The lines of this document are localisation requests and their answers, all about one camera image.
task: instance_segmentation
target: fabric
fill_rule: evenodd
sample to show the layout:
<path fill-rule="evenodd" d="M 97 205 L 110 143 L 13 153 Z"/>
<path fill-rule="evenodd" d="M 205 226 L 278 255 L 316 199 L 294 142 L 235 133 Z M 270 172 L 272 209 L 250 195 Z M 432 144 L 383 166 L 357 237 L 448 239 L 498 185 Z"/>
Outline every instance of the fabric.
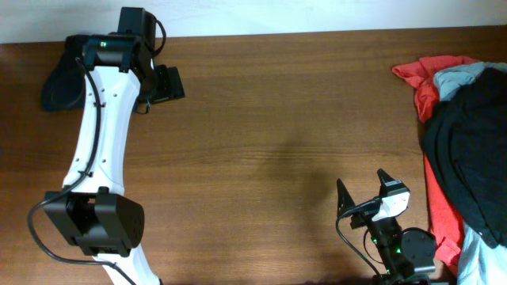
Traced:
<path fill-rule="evenodd" d="M 40 102 L 44 111 L 83 108 L 85 106 L 85 79 L 76 63 L 82 60 L 82 46 L 90 36 L 74 35 L 65 40 L 65 52 L 56 68 L 44 83 Z"/>
<path fill-rule="evenodd" d="M 507 63 L 473 63 L 437 72 L 433 83 L 438 88 L 440 101 L 451 100 L 459 88 L 474 83 L 487 67 L 507 72 Z"/>
<path fill-rule="evenodd" d="M 403 64 L 393 68 L 393 73 L 403 78 L 408 84 L 417 89 L 414 103 L 419 120 L 424 123 L 433 114 L 433 108 L 440 101 L 438 90 L 433 84 L 435 73 L 449 67 L 476 63 L 478 60 L 467 56 L 441 55 L 424 57 L 415 63 Z"/>
<path fill-rule="evenodd" d="M 501 285 L 507 280 L 507 248 L 491 249 L 465 224 L 463 251 L 459 258 L 459 285 Z"/>
<path fill-rule="evenodd" d="M 434 112 L 423 148 L 438 184 L 489 247 L 507 245 L 507 74 L 486 68 Z"/>
<path fill-rule="evenodd" d="M 415 63 L 396 66 L 392 71 L 417 90 L 414 103 L 419 120 L 424 123 L 432 116 L 433 108 L 440 101 L 438 89 L 433 84 L 434 74 L 449 67 L 476 62 L 478 60 L 466 56 L 442 55 L 421 58 Z M 425 178 L 431 231 L 437 244 L 436 258 L 442 260 L 456 275 L 464 239 L 463 219 L 442 192 L 426 156 Z"/>

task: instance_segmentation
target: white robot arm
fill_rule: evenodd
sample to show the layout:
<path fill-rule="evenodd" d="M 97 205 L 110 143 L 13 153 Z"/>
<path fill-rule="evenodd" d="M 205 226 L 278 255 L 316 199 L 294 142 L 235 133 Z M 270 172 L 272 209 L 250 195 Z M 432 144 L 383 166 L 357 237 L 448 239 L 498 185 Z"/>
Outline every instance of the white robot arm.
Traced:
<path fill-rule="evenodd" d="M 154 49 L 155 26 L 164 35 Z M 124 197 L 123 160 L 130 116 L 140 101 L 185 96 L 176 67 L 154 66 L 165 31 L 142 8 L 122 8 L 118 32 L 91 36 L 83 48 L 86 103 L 78 145 L 61 192 L 47 192 L 28 216 L 30 233 L 50 257 L 70 264 L 103 265 L 112 282 L 159 285 L 141 247 L 143 207 Z M 43 208 L 70 245 L 91 260 L 55 255 L 38 238 L 34 213 Z"/>

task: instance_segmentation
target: wood grain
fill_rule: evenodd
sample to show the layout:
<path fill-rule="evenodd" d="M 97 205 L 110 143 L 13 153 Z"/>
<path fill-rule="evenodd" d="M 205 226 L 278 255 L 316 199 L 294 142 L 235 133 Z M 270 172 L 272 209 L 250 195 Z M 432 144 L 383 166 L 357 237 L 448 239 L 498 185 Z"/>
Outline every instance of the wood grain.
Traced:
<path fill-rule="evenodd" d="M 356 202 L 385 169 L 412 190 L 403 227 L 428 227 L 414 91 L 391 68 L 427 55 L 505 61 L 506 27 L 177 38 L 187 98 L 133 116 L 126 196 L 144 206 L 143 247 L 165 283 L 305 283 L 368 278 L 336 235 L 337 178 Z M 108 284 L 60 264 L 25 216 L 61 184 L 82 111 L 47 113 L 40 91 L 62 44 L 0 46 L 0 283 Z M 40 214 L 51 249 L 81 257 Z M 360 246 L 362 230 L 345 235 Z"/>

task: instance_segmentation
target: pile of clothes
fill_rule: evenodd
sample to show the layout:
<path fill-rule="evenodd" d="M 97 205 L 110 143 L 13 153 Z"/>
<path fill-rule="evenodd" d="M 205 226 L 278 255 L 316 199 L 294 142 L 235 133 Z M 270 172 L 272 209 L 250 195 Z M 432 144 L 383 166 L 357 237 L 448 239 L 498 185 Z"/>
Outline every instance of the pile of clothes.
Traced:
<path fill-rule="evenodd" d="M 436 258 L 458 284 L 507 280 L 507 63 L 422 58 L 393 73 L 417 89 Z"/>

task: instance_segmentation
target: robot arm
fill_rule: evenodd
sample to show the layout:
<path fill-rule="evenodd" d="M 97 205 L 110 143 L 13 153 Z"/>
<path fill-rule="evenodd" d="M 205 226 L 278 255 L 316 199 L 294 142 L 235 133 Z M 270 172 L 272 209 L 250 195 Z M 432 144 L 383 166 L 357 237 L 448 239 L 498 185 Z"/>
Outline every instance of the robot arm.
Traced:
<path fill-rule="evenodd" d="M 50 257 L 102 264 L 116 285 L 162 283 L 140 244 L 143 207 L 124 197 L 123 183 L 128 125 L 137 103 L 149 106 L 185 96 L 176 67 L 154 67 L 160 52 L 154 49 L 156 23 L 142 8 L 122 8 L 118 32 L 89 38 L 82 63 L 86 103 L 71 167 L 63 190 L 47 192 L 29 213 L 30 231 Z M 98 262 L 68 260 L 48 251 L 32 226 L 33 212 L 40 207 L 70 245 Z"/>
<path fill-rule="evenodd" d="M 435 271 L 435 237 L 418 228 L 402 230 L 396 217 L 407 209 L 410 190 L 403 182 L 393 179 L 381 169 L 377 174 L 380 179 L 379 195 L 357 206 L 338 179 L 337 232 L 375 271 L 374 284 L 430 284 L 427 275 Z M 387 274 L 381 275 L 343 236 L 338 223 L 348 217 L 351 218 L 350 226 L 353 229 L 362 226 L 368 228 Z"/>

